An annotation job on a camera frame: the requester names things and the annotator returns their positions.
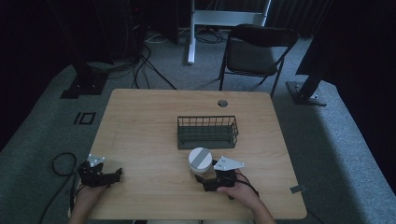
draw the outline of black cable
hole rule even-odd
[[[177,88],[166,78],[163,76],[163,74],[161,74],[155,67],[154,65],[152,65],[152,63],[149,61],[149,59],[147,59],[147,63],[150,65],[150,68],[153,69],[166,83],[168,83],[169,86],[172,87],[172,89],[176,90]]]
[[[230,178],[230,177],[227,177],[227,176],[224,176],[223,178],[224,178],[224,179],[231,180],[231,181],[234,181],[234,182],[238,182],[238,183],[241,183],[241,184],[244,184],[244,185],[250,187],[250,188],[253,189],[253,191],[257,194],[257,196],[260,197],[259,192],[250,184],[250,182],[248,181],[248,179],[246,178],[245,175],[242,175],[242,174],[239,174],[239,173],[236,173],[236,174],[237,174],[237,175],[243,176],[243,177],[247,180],[247,182],[246,182],[246,181],[243,181],[243,180],[239,180],[239,179],[233,179],[233,178]]]
[[[142,73],[143,73],[143,75],[144,75],[144,77],[145,77],[145,80],[146,80],[146,83],[148,84],[148,89],[150,89],[150,86],[149,86],[149,78],[148,78],[148,75],[147,75],[147,73],[146,73],[146,65],[143,67],[143,69],[142,69]]]
[[[74,197],[74,198],[77,197],[77,195],[79,194],[79,192],[80,192],[82,189],[84,189],[85,187],[87,187],[87,186],[86,186],[86,185],[82,186],[82,188],[79,189],[79,190],[76,192],[76,194],[73,195],[73,197]]]
[[[132,68],[134,68],[137,63],[138,60],[135,58],[129,58],[127,60],[120,60],[118,62],[121,62],[122,64],[120,65],[114,65],[114,66],[110,66],[110,67],[105,67],[105,68],[101,68],[101,67],[96,67],[94,65],[89,65],[89,67],[91,68],[91,70],[93,72],[102,72],[102,73],[115,73],[115,72],[124,72],[124,71],[131,71]]]
[[[73,212],[74,209],[74,199],[76,198],[77,194],[79,193],[80,190],[83,188],[79,189],[77,193],[75,193],[75,185],[77,181],[77,170],[75,171],[74,178],[73,178],[73,183],[72,187],[70,188],[70,197],[69,197],[69,204],[70,204],[70,212]]]
[[[71,170],[70,170],[69,173],[65,173],[65,174],[62,174],[62,173],[58,172],[58,171],[56,170],[56,168],[55,168],[55,163],[56,163],[56,161],[57,161],[60,157],[63,157],[63,156],[71,156],[71,157],[73,158],[73,167],[71,168]],[[43,213],[41,214],[41,217],[40,217],[40,219],[39,219],[39,221],[38,221],[39,224],[43,222],[43,219],[44,219],[44,216],[45,216],[46,213],[47,213],[47,210],[50,208],[50,205],[53,203],[53,201],[55,200],[56,196],[58,196],[58,194],[61,192],[61,190],[62,190],[62,189],[64,188],[64,186],[67,184],[67,182],[69,181],[70,177],[72,177],[73,175],[76,176],[76,174],[77,174],[76,164],[77,164],[77,158],[76,158],[76,156],[75,156],[73,153],[71,153],[71,152],[63,152],[63,153],[57,155],[56,157],[54,157],[54,158],[52,159],[51,168],[52,168],[53,173],[55,173],[55,174],[58,175],[58,176],[66,176],[66,180],[65,180],[64,183],[61,185],[61,187],[56,191],[56,193],[52,196],[52,198],[49,200],[49,203],[47,203],[47,205],[46,205],[46,207],[45,207],[45,209],[44,209]]]
[[[150,50],[148,47],[146,47],[146,48],[148,49],[148,57],[147,57],[147,58],[144,58],[144,57],[143,57],[143,54],[141,55],[141,57],[144,58],[145,60],[137,67],[137,69],[134,70],[134,81],[132,82],[131,89],[134,88],[134,85],[136,85],[136,87],[137,87],[138,89],[140,89],[140,88],[139,88],[139,85],[137,84],[137,75],[138,75],[140,69],[143,67],[143,65],[146,63],[146,61],[147,61],[147,60],[149,59],[149,57],[151,56],[151,50]]]
[[[147,47],[146,45],[143,45],[143,47],[145,47],[148,50],[148,56],[145,57],[143,54],[140,55],[140,57],[143,59],[143,62],[138,66],[137,70],[134,72],[134,82],[132,83],[131,88],[134,87],[134,85],[136,85],[136,87],[138,89],[140,89],[138,83],[137,83],[137,75],[140,71],[140,69],[142,69],[143,66],[146,66],[146,63],[148,63],[149,67],[158,75],[160,76],[169,86],[172,87],[172,89],[176,90],[177,88],[163,75],[161,74],[160,71],[158,71],[155,66],[149,61],[149,57],[151,56],[151,49],[149,47]]]
[[[208,34],[200,34],[200,35],[213,35],[216,38],[216,40],[207,40],[207,39],[199,37],[198,34],[195,35],[195,39],[199,42],[206,43],[206,44],[219,44],[219,43],[227,41],[227,39],[224,38],[224,36],[222,34],[220,34],[219,32],[213,32],[213,31],[208,31],[208,32],[209,32]]]
[[[127,71],[126,73],[124,73],[124,74],[122,74],[122,75],[119,75],[119,76],[117,76],[117,77],[108,77],[107,79],[108,80],[110,80],[110,79],[117,79],[117,78],[120,78],[120,77],[125,77],[125,76],[128,76],[130,73],[132,73],[134,71],[134,69],[133,68],[131,68],[129,71]]]

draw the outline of hand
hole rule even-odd
[[[248,182],[248,180],[242,175],[239,169],[236,169],[236,178],[240,181]],[[219,187],[217,192],[228,194],[235,198],[242,205],[251,210],[254,216],[255,223],[257,224],[273,224],[271,213],[268,211],[265,204],[256,194],[256,192],[246,184],[235,182],[235,186],[232,188]]]
[[[238,180],[248,183],[248,180],[242,175],[239,169],[236,169],[235,172],[237,173],[236,178]],[[249,209],[253,209],[262,203],[262,200],[260,200],[259,196],[251,187],[239,182],[235,182],[235,186],[232,188],[219,187],[217,192],[230,195]]]
[[[85,223],[85,219],[98,202],[106,186],[91,188],[80,185],[78,189],[79,192],[75,200],[72,215],[69,219],[70,224]]]

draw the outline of wire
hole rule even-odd
[[[212,35],[214,36],[216,39],[215,40],[208,40],[202,37],[199,37],[199,35]],[[220,44],[223,42],[226,42],[227,39],[219,32],[214,32],[211,30],[206,30],[205,33],[199,34],[198,36],[195,37],[195,39],[197,39],[197,41],[202,42],[202,43],[206,43],[206,44]]]
[[[152,39],[156,39],[157,37],[162,38],[162,40],[161,41],[151,41]],[[149,37],[148,39],[145,40],[146,43],[150,43],[150,44],[161,44],[166,41],[168,41],[168,39],[161,34],[156,34],[156,35]]]
[[[85,187],[87,187],[87,186],[86,186],[86,185],[82,186],[82,188],[79,189],[79,190],[73,195],[73,198],[76,198],[77,195],[79,194],[79,192],[80,192],[82,189],[84,189]]]
[[[63,157],[63,156],[71,156],[72,159],[73,159],[73,167],[70,169],[70,172],[69,172],[69,173],[65,173],[65,174],[60,173],[60,172],[59,172],[58,170],[56,170],[56,168],[55,168],[55,163],[56,163],[56,161],[57,161],[59,158]],[[52,159],[51,168],[52,168],[53,173],[55,173],[55,174],[58,175],[58,176],[66,176],[66,180],[64,181],[64,183],[61,185],[61,187],[56,191],[56,193],[52,196],[52,198],[51,198],[51,199],[49,200],[49,202],[47,203],[47,205],[46,205],[46,207],[45,207],[45,209],[44,209],[43,213],[41,214],[41,217],[40,217],[40,219],[39,219],[39,221],[38,221],[39,224],[43,222],[43,219],[44,219],[44,216],[45,216],[46,213],[47,213],[47,210],[50,208],[50,205],[53,203],[53,201],[55,200],[56,196],[58,196],[58,194],[61,192],[61,190],[62,190],[62,189],[64,188],[64,186],[67,184],[67,182],[69,181],[70,177],[74,176],[74,177],[75,177],[74,180],[76,180],[76,177],[77,177],[77,175],[76,175],[76,173],[77,173],[76,164],[77,164],[77,158],[76,158],[76,156],[75,156],[73,153],[71,153],[71,152],[63,152],[63,153],[57,155],[56,157],[54,157],[54,158]]]
[[[107,68],[90,65],[90,68],[92,69],[92,71],[104,72],[104,73],[123,72],[123,71],[128,71],[132,67],[134,67],[138,63],[138,60],[135,58],[129,58],[127,60],[121,60],[119,62],[123,62],[123,63],[120,65],[110,66]]]
[[[133,71],[134,71],[134,69],[131,68],[129,71],[127,71],[126,73],[124,73],[124,74],[122,74],[122,75],[119,75],[119,76],[117,76],[117,77],[108,77],[107,79],[108,79],[108,80],[111,80],[111,79],[117,79],[117,78],[120,78],[120,77],[126,77],[126,76],[128,76],[129,74],[131,74]]]
[[[144,74],[144,76],[145,76],[145,79],[146,79],[146,81],[147,81],[147,83],[148,83],[148,88],[149,88],[149,80],[148,80],[148,77],[147,77],[147,75],[146,75],[146,66],[147,66],[147,63],[148,63],[148,67],[149,68],[151,68],[158,76],[160,76],[169,86],[171,86],[172,87],[172,89],[173,90],[176,90],[177,88],[160,72],[160,71],[158,71],[157,70],[157,68],[155,68],[155,66],[149,61],[149,57],[151,56],[151,50],[150,50],[150,48],[149,47],[147,47],[146,45],[144,45],[144,47],[148,50],[148,56],[147,57],[145,57],[143,54],[141,54],[140,55],[140,57],[143,59],[143,62],[137,67],[137,69],[135,70],[135,72],[134,72],[134,82],[132,83],[132,86],[131,86],[131,88],[133,88],[134,87],[134,85],[136,85],[136,87],[138,88],[138,89],[140,89],[140,87],[139,87],[139,85],[138,85],[138,83],[137,83],[137,75],[138,75],[138,73],[139,73],[139,71],[140,71],[140,69],[142,69],[142,71],[143,71],[143,74]]]
[[[235,173],[235,174],[236,174],[236,175],[241,175],[241,176],[243,176],[243,177],[247,180],[247,182],[246,182],[246,181],[243,181],[243,180],[239,180],[239,179],[233,179],[233,178],[230,178],[230,177],[227,177],[227,176],[224,176],[223,178],[224,178],[224,179],[231,180],[231,181],[234,181],[234,182],[238,182],[238,183],[241,183],[241,184],[244,184],[244,185],[250,187],[250,188],[253,189],[253,191],[257,194],[257,196],[260,197],[259,192],[250,184],[250,182],[248,181],[248,178],[247,178],[245,175],[242,175],[242,174],[239,174],[239,173]]]

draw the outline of wooden table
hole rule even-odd
[[[228,105],[220,107],[219,100]],[[177,116],[236,116],[235,148],[211,149],[243,162],[241,169],[275,218],[303,218],[306,210],[270,96],[241,91],[114,90],[91,154],[105,173],[122,167],[120,183],[105,191],[92,219],[245,219],[250,212],[226,195],[205,192],[177,149]]]

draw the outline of desk stand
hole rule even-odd
[[[189,64],[194,64],[195,58],[195,25],[219,25],[236,26],[242,23],[256,24],[264,26],[267,18],[268,8],[271,0],[264,4],[262,13],[260,12],[235,12],[235,11],[214,11],[195,10],[195,0],[191,0],[191,37],[189,48]]]

